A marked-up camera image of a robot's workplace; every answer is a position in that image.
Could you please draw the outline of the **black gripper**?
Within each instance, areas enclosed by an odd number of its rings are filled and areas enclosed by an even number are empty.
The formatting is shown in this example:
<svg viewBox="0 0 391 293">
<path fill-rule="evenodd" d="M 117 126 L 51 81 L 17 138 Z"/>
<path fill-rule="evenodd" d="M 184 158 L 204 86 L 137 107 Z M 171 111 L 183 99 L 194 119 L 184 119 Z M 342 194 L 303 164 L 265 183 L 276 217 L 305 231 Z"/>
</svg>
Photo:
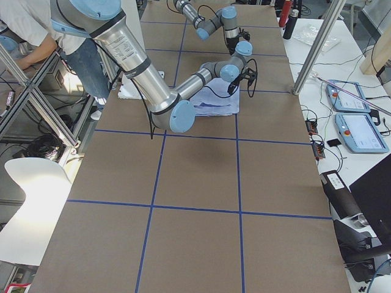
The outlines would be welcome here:
<svg viewBox="0 0 391 293">
<path fill-rule="evenodd" d="M 224 37 L 225 45 L 230 55 L 235 52 L 235 48 L 239 43 L 240 38 L 243 38 L 247 42 L 250 41 L 250 33 L 241 27 L 236 27 L 234 29 L 224 29 Z"/>
<path fill-rule="evenodd" d="M 256 82 L 256 71 L 251 68 L 246 68 L 242 73 L 239 74 L 238 77 L 234 81 L 230 83 L 227 89 L 228 94 L 234 94 L 239 89 L 239 83 L 243 80 L 247 80 L 247 93 L 254 94 L 256 85 L 252 89 L 252 93 L 250 92 L 250 87 L 254 82 Z"/>
</svg>

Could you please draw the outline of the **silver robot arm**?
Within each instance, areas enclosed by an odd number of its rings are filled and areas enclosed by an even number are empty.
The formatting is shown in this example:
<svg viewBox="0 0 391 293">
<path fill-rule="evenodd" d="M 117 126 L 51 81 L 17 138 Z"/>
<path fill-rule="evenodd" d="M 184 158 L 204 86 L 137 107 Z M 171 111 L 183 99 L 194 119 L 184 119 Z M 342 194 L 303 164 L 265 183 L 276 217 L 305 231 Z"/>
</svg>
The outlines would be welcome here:
<svg viewBox="0 0 391 293">
<path fill-rule="evenodd" d="M 253 47 L 248 39 L 240 40 L 237 12 L 232 5 L 206 20 L 189 1 L 174 1 L 176 10 L 192 23 L 202 40 L 223 27 L 231 56 L 227 61 L 205 63 L 181 85 L 171 89 L 126 25 L 126 13 L 120 1 L 50 1 L 49 4 L 53 29 L 100 42 L 147 99 L 150 122 L 160 129 L 177 133 L 191 129 L 196 110 L 190 98 L 214 78 L 234 84 L 248 70 Z"/>
<path fill-rule="evenodd" d="M 200 14 L 200 8 L 196 9 L 190 1 L 173 1 L 178 13 L 181 13 L 192 23 L 201 40 L 207 40 L 220 28 L 224 31 L 225 45 L 230 54 L 235 52 L 237 44 L 245 40 L 250 41 L 250 33 L 241 29 L 237 22 L 237 10 L 233 5 L 223 7 L 217 11 L 210 9 L 212 18 L 205 18 Z"/>
</svg>

